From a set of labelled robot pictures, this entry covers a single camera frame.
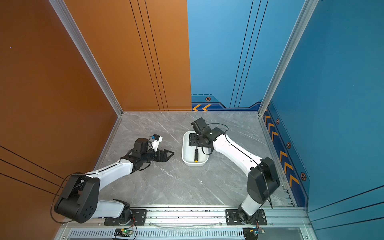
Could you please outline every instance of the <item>black motor housing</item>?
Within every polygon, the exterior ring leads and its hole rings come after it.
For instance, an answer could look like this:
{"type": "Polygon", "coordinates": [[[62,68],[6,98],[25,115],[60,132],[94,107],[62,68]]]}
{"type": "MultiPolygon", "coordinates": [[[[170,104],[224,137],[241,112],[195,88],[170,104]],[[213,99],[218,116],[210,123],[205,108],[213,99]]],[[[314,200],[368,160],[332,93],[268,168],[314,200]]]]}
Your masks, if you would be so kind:
{"type": "Polygon", "coordinates": [[[266,157],[257,167],[251,167],[247,192],[254,201],[263,204],[279,186],[280,180],[272,159],[266,157]]]}
{"type": "Polygon", "coordinates": [[[72,174],[55,204],[55,212],[78,223],[86,222],[96,211],[100,179],[72,174]]]}

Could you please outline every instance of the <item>mounting plate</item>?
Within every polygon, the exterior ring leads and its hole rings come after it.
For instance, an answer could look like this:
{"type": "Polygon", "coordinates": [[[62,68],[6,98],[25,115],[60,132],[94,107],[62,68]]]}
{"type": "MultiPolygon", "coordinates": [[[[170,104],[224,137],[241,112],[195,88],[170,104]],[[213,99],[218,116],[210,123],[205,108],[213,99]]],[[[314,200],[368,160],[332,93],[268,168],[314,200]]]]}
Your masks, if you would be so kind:
{"type": "MultiPolygon", "coordinates": [[[[258,209],[256,211],[256,214],[257,214],[256,220],[251,225],[257,225],[257,224],[262,225],[262,226],[267,225],[264,210],[258,209]]],[[[244,225],[240,221],[238,209],[226,209],[225,215],[227,218],[227,225],[244,225]]]]}
{"type": "MultiPolygon", "coordinates": [[[[145,219],[147,217],[146,209],[131,209],[133,216],[135,216],[135,225],[144,226],[145,219]]],[[[113,217],[106,217],[104,221],[105,226],[131,226],[132,221],[127,222],[124,225],[121,225],[122,220],[113,217]]]]}
{"type": "Polygon", "coordinates": [[[190,133],[189,134],[189,146],[190,147],[200,147],[200,144],[197,143],[197,134],[190,133]]]}

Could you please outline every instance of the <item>black bracket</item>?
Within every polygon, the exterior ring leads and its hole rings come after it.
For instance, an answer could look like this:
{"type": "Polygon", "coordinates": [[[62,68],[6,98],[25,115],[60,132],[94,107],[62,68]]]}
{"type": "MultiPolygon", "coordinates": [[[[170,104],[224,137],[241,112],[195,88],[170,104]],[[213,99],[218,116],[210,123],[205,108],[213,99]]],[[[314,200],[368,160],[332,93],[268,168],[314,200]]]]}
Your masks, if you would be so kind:
{"type": "Polygon", "coordinates": [[[167,162],[175,153],[169,150],[158,150],[155,162],[167,162]]]}
{"type": "MultiPolygon", "coordinates": [[[[136,226],[144,226],[145,219],[147,217],[146,209],[131,209],[132,217],[135,217],[136,226]]],[[[129,220],[127,223],[120,218],[106,217],[104,221],[105,226],[131,226],[132,220],[129,220]]]]}
{"type": "MultiPolygon", "coordinates": [[[[257,217],[255,218],[255,221],[250,225],[267,225],[266,216],[263,209],[258,209],[255,214],[257,217]]],[[[227,218],[227,225],[244,225],[240,220],[238,209],[226,209],[225,215],[227,218]]]]}
{"type": "Polygon", "coordinates": [[[189,134],[189,146],[200,147],[200,144],[197,143],[197,134],[196,133],[190,133],[189,134]]]}

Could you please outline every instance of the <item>orange wall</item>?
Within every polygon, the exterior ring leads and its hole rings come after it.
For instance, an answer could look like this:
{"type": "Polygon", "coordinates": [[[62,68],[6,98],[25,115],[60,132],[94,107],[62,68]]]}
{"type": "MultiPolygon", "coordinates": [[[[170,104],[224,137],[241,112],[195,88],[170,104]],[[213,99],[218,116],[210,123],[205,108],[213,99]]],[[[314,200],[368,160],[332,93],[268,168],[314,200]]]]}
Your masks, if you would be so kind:
{"type": "MultiPolygon", "coordinates": [[[[0,46],[0,145],[61,177],[92,170],[117,116],[49,1],[0,1],[0,46]]],[[[1,239],[52,239],[62,179],[3,148],[0,159],[53,182],[0,161],[1,239]]]]}
{"type": "Polygon", "coordinates": [[[65,3],[124,111],[190,111],[186,0],[65,3]]]}

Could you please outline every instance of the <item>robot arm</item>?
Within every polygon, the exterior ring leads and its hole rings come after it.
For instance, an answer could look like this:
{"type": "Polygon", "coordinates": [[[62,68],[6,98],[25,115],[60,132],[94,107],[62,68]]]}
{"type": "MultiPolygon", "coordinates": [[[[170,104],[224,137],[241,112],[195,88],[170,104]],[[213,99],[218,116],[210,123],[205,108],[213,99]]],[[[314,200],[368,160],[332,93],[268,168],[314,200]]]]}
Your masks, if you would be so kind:
{"type": "Polygon", "coordinates": [[[159,135],[153,135],[149,140],[139,138],[134,148],[119,161],[96,171],[72,174],[55,204],[55,212],[79,223],[98,217],[116,218],[123,224],[128,222],[131,218],[130,205],[117,199],[98,200],[99,191],[120,177],[149,166],[140,169],[143,163],[168,161],[174,153],[158,150],[161,141],[159,135]]]}
{"type": "Polygon", "coordinates": [[[203,118],[191,125],[196,133],[189,136],[190,146],[210,147],[212,151],[222,153],[248,176],[248,195],[239,206],[239,217],[244,224],[251,224],[255,220],[256,211],[280,186],[275,163],[268,157],[262,159],[245,150],[221,129],[211,129],[203,118]]]}

